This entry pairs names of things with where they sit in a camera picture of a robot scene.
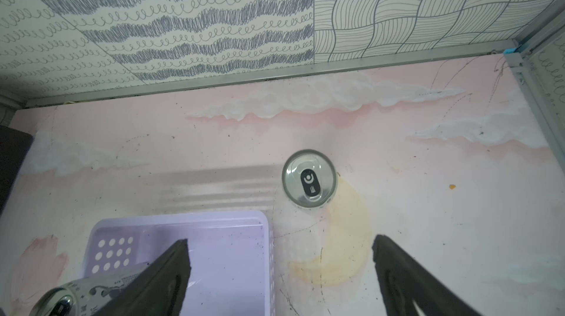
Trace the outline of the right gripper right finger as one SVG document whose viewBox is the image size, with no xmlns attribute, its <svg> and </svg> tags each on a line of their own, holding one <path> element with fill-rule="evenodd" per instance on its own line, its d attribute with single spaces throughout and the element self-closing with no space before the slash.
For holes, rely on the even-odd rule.
<svg viewBox="0 0 565 316">
<path fill-rule="evenodd" d="M 387 315 L 478 314 L 391 238 L 377 235 L 372 251 Z"/>
</svg>

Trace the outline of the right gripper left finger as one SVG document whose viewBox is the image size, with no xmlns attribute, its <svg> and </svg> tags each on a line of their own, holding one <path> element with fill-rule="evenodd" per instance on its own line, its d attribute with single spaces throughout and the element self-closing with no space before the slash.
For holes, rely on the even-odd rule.
<svg viewBox="0 0 565 316">
<path fill-rule="evenodd" d="M 178 240 L 97 315 L 179 315 L 191 276 L 187 239 Z"/>
</svg>

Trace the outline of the lilac plastic basket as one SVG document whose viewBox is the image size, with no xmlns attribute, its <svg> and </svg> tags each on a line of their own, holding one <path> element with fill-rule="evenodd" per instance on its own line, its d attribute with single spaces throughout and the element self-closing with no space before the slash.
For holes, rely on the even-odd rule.
<svg viewBox="0 0 565 316">
<path fill-rule="evenodd" d="M 186 239 L 191 262 L 182 315 L 273 315 L 272 231 L 259 211 L 106 219 L 91 231 L 82 278 L 154 262 Z"/>
</svg>

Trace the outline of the white Monster can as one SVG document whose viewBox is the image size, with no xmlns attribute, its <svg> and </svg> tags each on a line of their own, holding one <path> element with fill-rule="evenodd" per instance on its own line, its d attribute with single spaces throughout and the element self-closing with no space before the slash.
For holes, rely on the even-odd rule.
<svg viewBox="0 0 565 316">
<path fill-rule="evenodd" d="M 44 294 L 29 314 L 94 315 L 148 267 L 146 262 L 66 283 Z"/>
<path fill-rule="evenodd" d="M 292 154 L 282 170 L 286 196 L 303 209 L 319 209 L 329 204 L 337 191 L 335 167 L 319 151 L 305 149 Z"/>
</svg>

